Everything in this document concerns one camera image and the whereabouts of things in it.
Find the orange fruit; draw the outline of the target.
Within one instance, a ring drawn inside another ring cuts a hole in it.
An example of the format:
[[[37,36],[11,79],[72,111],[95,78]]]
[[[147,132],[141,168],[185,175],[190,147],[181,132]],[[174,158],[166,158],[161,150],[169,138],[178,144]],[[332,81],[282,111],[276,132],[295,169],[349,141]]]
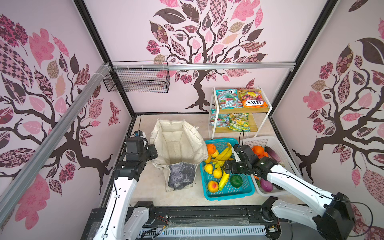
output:
[[[207,144],[207,151],[209,155],[212,155],[216,152],[216,146],[214,144]]]

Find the cream canvas grocery bag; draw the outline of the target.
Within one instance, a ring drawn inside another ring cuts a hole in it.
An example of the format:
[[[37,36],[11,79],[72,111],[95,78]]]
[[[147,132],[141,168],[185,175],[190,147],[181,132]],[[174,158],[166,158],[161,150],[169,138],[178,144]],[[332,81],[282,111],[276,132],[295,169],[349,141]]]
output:
[[[166,192],[191,188],[197,167],[208,158],[207,145],[198,127],[184,120],[157,120],[150,143],[158,152],[152,163],[163,171]]]

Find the orange Fox's candy bag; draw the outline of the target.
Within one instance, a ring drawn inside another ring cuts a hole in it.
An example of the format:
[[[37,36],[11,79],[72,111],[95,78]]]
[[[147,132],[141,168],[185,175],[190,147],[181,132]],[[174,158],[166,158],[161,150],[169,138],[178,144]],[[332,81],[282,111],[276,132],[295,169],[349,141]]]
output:
[[[238,95],[244,108],[262,109],[268,106],[260,90],[240,90]]]

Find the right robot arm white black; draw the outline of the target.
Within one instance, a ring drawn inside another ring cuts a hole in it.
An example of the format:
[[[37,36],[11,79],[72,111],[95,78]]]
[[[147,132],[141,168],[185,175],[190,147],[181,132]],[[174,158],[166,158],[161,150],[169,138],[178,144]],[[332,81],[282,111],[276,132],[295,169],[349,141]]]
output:
[[[290,173],[276,160],[259,158],[247,145],[229,147],[234,160],[224,164],[230,174],[257,176],[294,195],[304,205],[289,204],[277,197],[269,197],[261,206],[259,216],[266,222],[286,219],[318,231],[326,240],[346,240],[356,220],[352,203],[342,194],[319,189]]]

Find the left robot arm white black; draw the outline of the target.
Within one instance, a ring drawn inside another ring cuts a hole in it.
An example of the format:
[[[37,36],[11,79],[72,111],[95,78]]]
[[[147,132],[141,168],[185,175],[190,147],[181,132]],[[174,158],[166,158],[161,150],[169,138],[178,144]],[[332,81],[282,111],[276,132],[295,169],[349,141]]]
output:
[[[143,136],[125,140],[123,153],[113,175],[113,188],[95,240],[134,240],[150,219],[150,205],[133,208],[130,201],[148,161],[158,157],[155,145]]]

